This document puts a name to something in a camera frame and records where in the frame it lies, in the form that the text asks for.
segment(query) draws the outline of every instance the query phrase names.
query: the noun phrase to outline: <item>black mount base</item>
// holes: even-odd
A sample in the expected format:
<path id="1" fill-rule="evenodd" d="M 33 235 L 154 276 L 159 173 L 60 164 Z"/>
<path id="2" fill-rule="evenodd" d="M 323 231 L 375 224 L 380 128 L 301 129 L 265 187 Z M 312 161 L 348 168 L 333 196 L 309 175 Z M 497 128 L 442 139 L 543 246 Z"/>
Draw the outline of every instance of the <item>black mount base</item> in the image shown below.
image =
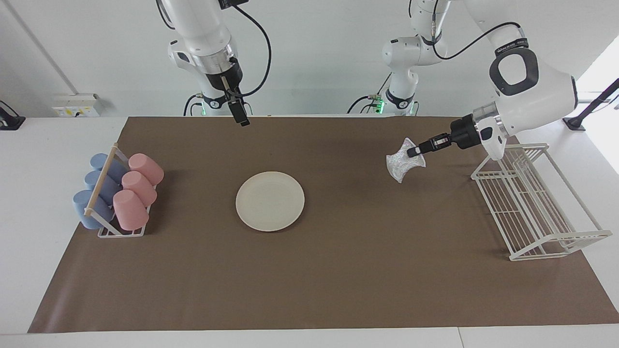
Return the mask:
<path id="1" fill-rule="evenodd" d="M 584 129 L 584 127 L 582 125 L 580 125 L 580 127 L 576 127 L 573 126 L 569 121 L 571 120 L 571 117 L 564 117 L 563 118 L 563 122 L 565 122 L 565 125 L 572 131 L 581 131 L 584 132 L 586 131 L 586 129 Z"/>
<path id="2" fill-rule="evenodd" d="M 17 120 L 16 124 L 14 124 L 13 126 L 2 125 L 2 126 L 0 126 L 0 131 L 16 131 L 16 130 L 18 130 L 22 126 L 22 123 L 24 123 L 24 121 L 26 120 L 26 117 L 16 116 L 15 119 Z"/>

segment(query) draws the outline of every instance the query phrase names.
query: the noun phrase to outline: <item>blue cup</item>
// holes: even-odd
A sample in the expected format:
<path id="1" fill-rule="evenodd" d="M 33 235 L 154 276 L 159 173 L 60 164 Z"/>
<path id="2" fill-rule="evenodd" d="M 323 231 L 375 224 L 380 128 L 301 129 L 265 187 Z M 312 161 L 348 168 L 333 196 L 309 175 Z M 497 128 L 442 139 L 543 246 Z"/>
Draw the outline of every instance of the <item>blue cup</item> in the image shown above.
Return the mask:
<path id="1" fill-rule="evenodd" d="M 99 180 L 99 176 L 101 175 L 100 170 L 94 170 L 86 175 L 84 178 L 84 184 L 86 184 L 86 188 L 93 191 L 95 189 L 95 185 L 97 184 L 97 180 Z M 118 186 L 112 178 L 108 175 L 103 179 L 103 185 L 101 186 L 101 191 L 99 191 L 99 197 L 103 198 L 103 201 L 111 206 L 114 202 L 114 195 L 120 192 L 122 188 Z"/>
<path id="2" fill-rule="evenodd" d="M 102 228 L 103 225 L 99 223 L 99 221 L 95 220 L 94 217 L 86 217 L 84 216 L 84 209 L 88 206 L 88 200 L 92 195 L 92 190 L 85 189 L 83 191 L 79 191 L 73 196 L 73 206 L 76 209 L 77 215 L 79 215 L 80 221 L 82 221 L 82 225 L 89 230 L 97 230 Z M 107 204 L 103 201 L 101 197 L 97 197 L 95 202 L 95 211 L 103 217 L 107 222 L 112 221 L 114 217 L 114 212 L 108 207 Z"/>
<path id="3" fill-rule="evenodd" d="M 107 159 L 108 156 L 106 154 L 96 154 L 90 159 L 90 166 L 94 170 L 101 170 Z M 128 171 L 129 170 L 125 168 L 124 165 L 116 159 L 113 159 L 110 169 L 108 170 L 108 176 L 112 178 L 115 183 L 120 185 L 123 182 L 123 175 L 127 174 Z"/>

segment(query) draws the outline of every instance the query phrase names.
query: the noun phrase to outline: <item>cup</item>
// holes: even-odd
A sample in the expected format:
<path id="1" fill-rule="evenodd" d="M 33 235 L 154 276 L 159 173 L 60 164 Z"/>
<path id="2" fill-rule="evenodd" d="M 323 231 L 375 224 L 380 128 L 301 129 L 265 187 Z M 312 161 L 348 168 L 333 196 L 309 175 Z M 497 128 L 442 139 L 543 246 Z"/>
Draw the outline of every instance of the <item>cup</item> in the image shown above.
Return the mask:
<path id="1" fill-rule="evenodd" d="M 140 172 L 131 171 L 123 176 L 123 188 L 135 192 L 145 207 L 157 199 L 157 192 L 146 176 Z"/>
<path id="2" fill-rule="evenodd" d="M 92 190 L 85 189 L 83 191 L 79 191 L 73 196 L 73 206 L 76 209 L 77 215 L 79 215 L 79 219 L 82 222 L 82 225 L 89 230 L 96 230 L 102 228 L 103 225 L 99 223 L 99 221 L 95 220 L 94 217 L 86 217 L 84 215 L 84 209 L 88 206 L 88 201 L 90 200 L 90 196 L 92 195 Z M 114 212 L 108 207 L 108 205 L 103 201 L 101 197 L 97 197 L 95 201 L 95 211 L 97 214 L 101 215 L 103 219 L 107 222 L 112 221 L 114 217 Z"/>
<path id="3" fill-rule="evenodd" d="M 149 221 L 142 201 L 130 189 L 124 189 L 114 195 L 114 211 L 120 227 L 125 231 L 135 231 Z"/>
<path id="4" fill-rule="evenodd" d="M 106 154 L 96 154 L 90 159 L 90 166 L 94 170 L 102 170 L 107 159 L 108 156 Z M 128 171 L 129 170 L 127 170 L 124 165 L 116 159 L 113 159 L 107 174 L 115 183 L 120 185 L 123 180 L 123 175 L 127 174 Z"/>
<path id="5" fill-rule="evenodd" d="M 86 174 L 86 177 L 84 178 L 84 184 L 86 184 L 86 188 L 89 190 L 94 190 L 100 175 L 100 170 L 94 170 Z M 114 195 L 118 193 L 118 191 L 120 191 L 121 189 L 122 188 L 118 186 L 118 184 L 116 184 L 109 175 L 106 175 L 103 179 L 101 191 L 99 191 L 99 197 L 103 198 L 103 201 L 108 206 L 111 206 L 114 201 Z"/>
<path id="6" fill-rule="evenodd" d="M 135 154 L 129 159 L 129 168 L 146 176 L 152 186 L 163 180 L 163 169 L 145 154 Z"/>

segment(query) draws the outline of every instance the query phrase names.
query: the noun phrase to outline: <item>pink cup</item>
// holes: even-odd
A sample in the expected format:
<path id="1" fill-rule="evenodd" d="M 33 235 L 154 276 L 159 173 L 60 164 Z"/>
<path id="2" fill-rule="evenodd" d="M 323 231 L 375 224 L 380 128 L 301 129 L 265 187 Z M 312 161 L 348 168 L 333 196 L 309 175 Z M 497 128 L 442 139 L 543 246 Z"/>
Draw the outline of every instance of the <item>pink cup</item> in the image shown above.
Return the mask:
<path id="1" fill-rule="evenodd" d="M 146 176 L 140 172 L 129 172 L 123 175 L 123 188 L 135 192 L 145 207 L 153 204 L 157 199 L 157 192 Z"/>
<path id="2" fill-rule="evenodd" d="M 114 212 L 120 227 L 125 231 L 135 231 L 146 225 L 149 213 L 135 192 L 124 189 L 114 195 Z"/>
<path id="3" fill-rule="evenodd" d="M 152 186 L 159 184 L 163 180 L 163 169 L 145 154 L 135 154 L 131 156 L 129 159 L 129 168 L 146 176 Z"/>

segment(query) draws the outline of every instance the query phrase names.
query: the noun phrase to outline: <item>wooden handle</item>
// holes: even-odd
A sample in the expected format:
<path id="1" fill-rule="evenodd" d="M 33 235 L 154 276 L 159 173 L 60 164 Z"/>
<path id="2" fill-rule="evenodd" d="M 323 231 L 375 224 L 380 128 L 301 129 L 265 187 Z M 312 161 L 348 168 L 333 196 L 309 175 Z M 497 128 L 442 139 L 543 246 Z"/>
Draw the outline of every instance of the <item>wooden handle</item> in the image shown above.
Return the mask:
<path id="1" fill-rule="evenodd" d="M 84 216 L 90 217 L 93 210 L 95 209 L 95 203 L 97 201 L 97 197 L 99 197 L 99 192 L 101 192 L 101 187 L 103 186 L 103 180 L 105 176 L 108 174 L 108 170 L 110 170 L 110 166 L 112 165 L 112 161 L 114 160 L 114 156 L 116 155 L 116 151 L 118 150 L 118 143 L 115 142 L 110 150 L 110 154 L 108 154 L 108 158 L 105 160 L 103 164 L 103 168 L 101 168 L 101 175 L 99 175 L 99 179 L 97 180 L 97 184 L 95 184 L 95 188 L 92 190 L 92 194 L 90 195 L 90 200 L 88 201 L 88 205 L 84 209 Z"/>

